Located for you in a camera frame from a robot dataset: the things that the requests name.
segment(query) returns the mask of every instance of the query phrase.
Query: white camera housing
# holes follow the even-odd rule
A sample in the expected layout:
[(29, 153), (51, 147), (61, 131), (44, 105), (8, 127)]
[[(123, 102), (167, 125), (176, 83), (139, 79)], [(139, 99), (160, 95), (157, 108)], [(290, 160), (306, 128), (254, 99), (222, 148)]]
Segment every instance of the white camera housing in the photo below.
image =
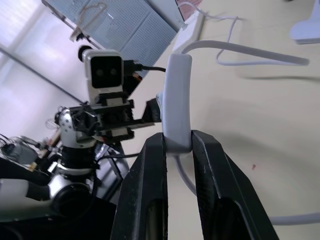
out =
[(106, 93), (118, 93), (123, 91), (123, 76), (124, 76), (124, 64), (122, 61), (121, 66), (121, 85), (115, 86), (115, 87), (105, 87), (105, 88), (94, 88), (93, 82), (92, 82), (92, 69), (91, 69), (91, 60), (94, 57), (121, 57), (120, 53), (116, 50), (112, 49), (88, 49), (85, 50), (82, 53), (82, 59), (84, 63), (84, 69), (85, 69), (85, 76), (87, 78), (87, 89), (88, 89), (88, 95), (89, 95), (89, 103), (90, 105), (95, 105), (95, 98), (99, 94), (106, 94)]

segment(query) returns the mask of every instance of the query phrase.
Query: white wall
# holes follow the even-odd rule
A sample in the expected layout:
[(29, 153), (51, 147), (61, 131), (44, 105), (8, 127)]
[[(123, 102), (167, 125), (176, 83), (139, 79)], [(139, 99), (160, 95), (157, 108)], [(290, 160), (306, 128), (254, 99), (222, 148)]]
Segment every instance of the white wall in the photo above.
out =
[[(0, 47), (76, 98), (86, 101), (85, 70), (72, 30), (39, 0), (0, 2)], [(53, 134), (46, 120), (59, 106), (78, 103), (9, 57), (0, 54), (0, 133), (42, 140)]]

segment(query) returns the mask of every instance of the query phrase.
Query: black cable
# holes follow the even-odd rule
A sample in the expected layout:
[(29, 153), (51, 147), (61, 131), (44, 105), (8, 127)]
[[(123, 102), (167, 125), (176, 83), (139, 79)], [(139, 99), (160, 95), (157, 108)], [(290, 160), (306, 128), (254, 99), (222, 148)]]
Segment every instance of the black cable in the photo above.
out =
[(142, 66), (143, 70), (148, 70), (148, 71), (161, 71), (161, 72), (166, 72), (166, 69), (163, 67), (158, 67), (158, 66)]
[(115, 175), (117, 175), (117, 177), (122, 181), (124, 178), (122, 177), (121, 171), (120, 171), (116, 161), (113, 158), (108, 158), (108, 159), (109, 159), (109, 163), (110, 163), (111, 167), (114, 168), (113, 171), (114, 171)]
[(100, 157), (96, 163), (99, 163), (101, 160), (103, 159), (127, 159), (127, 158), (135, 158), (139, 155), (139, 153), (134, 153), (134, 154), (128, 154), (128, 155), (121, 155), (121, 154), (117, 154), (117, 155), (105, 155)]
[(4, 138), (7, 139), (7, 140), (10, 140), (8, 137), (6, 137), (5, 135), (3, 135), (3, 134), (1, 134), (1, 133), (0, 133), (0, 136), (4, 137)]
[(7, 142), (0, 137), (0, 150), (1, 150), (1, 148), (2, 148), (4, 145), (6, 145), (6, 144), (7, 144)]

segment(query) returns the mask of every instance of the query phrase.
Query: white object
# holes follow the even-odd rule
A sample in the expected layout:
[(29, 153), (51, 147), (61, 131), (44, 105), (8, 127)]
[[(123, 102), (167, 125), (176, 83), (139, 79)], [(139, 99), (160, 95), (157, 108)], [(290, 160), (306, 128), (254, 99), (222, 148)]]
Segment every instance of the white object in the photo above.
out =
[(297, 44), (320, 43), (320, 1), (315, 0), (308, 20), (297, 22), (290, 30), (290, 37)]
[(172, 50), (174, 53), (180, 53), (187, 45), (199, 39), (204, 20), (205, 16), (196, 11), (185, 21), (187, 26), (186, 28), (181, 28), (178, 33), (178, 37)]
[(167, 153), (191, 152), (190, 76), (192, 58), (171, 54), (165, 72), (162, 129)]
[(223, 49), (236, 53), (247, 54), (251, 56), (256, 56), (264, 59), (273, 60), (275, 63), (281, 62), (282, 65), (290, 66), (307, 66), (309, 65), (309, 60), (302, 57), (285, 55), (281, 53), (276, 53), (272, 51), (261, 50), (258, 48), (253, 48), (249, 46), (243, 46), (239, 44), (234, 44), (224, 41), (215, 41), (215, 40), (201, 40), (195, 41), (185, 47), (182, 50), (182, 54), (187, 54), (191, 50), (201, 49), (201, 48), (212, 48), (212, 49)]
[(26, 197), (27, 180), (1, 179), (0, 185), (0, 223), (54, 215), (51, 200), (38, 201)]
[(85, 76), (86, 76), (86, 83), (87, 83), (87, 90), (88, 90), (88, 96), (89, 96), (89, 103), (91, 105), (95, 105), (95, 99), (99, 94), (104, 94), (104, 93), (117, 93), (117, 92), (122, 92), (123, 88), (122, 85), (115, 86), (115, 87), (105, 87), (105, 88), (94, 88), (92, 86), (92, 73), (91, 73), (91, 59), (94, 57), (121, 57), (120, 53), (117, 52), (116, 50), (112, 49), (105, 49), (105, 50), (99, 50), (99, 49), (90, 49), (90, 50), (85, 50), (82, 53), (82, 59), (84, 62), (84, 68), (85, 68)]

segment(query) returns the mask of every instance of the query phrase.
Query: camera lens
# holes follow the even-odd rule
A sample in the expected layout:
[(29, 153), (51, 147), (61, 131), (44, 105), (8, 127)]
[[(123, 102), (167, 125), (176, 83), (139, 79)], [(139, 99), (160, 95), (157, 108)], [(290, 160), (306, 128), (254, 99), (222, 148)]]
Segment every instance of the camera lens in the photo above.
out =
[(95, 89), (123, 84), (123, 60), (120, 56), (95, 56), (90, 63), (92, 86)]

